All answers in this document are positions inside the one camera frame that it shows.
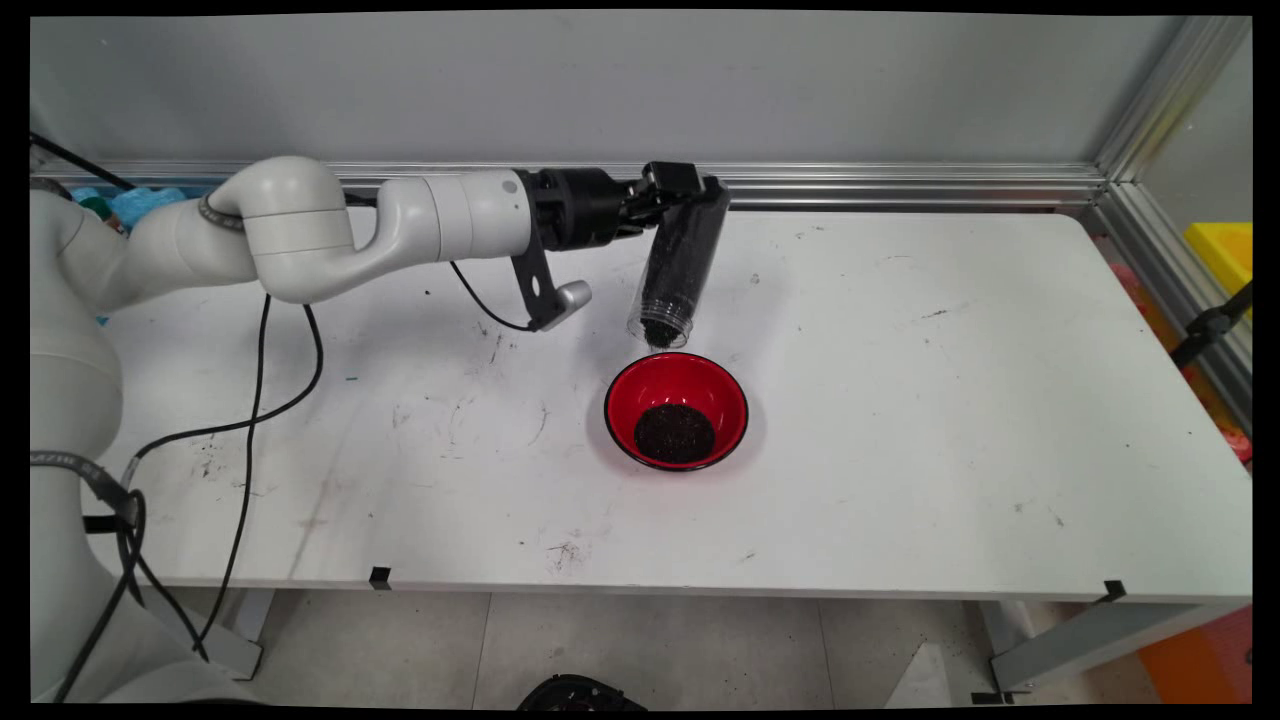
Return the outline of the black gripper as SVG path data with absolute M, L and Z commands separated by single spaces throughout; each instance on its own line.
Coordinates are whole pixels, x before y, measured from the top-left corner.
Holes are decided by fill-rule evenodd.
M 649 161 L 630 186 L 603 169 L 543 169 L 518 173 L 532 205 L 541 249 L 566 252 L 599 249 L 632 238 L 660 223 L 662 202 L 684 202 L 705 192 L 695 164 Z

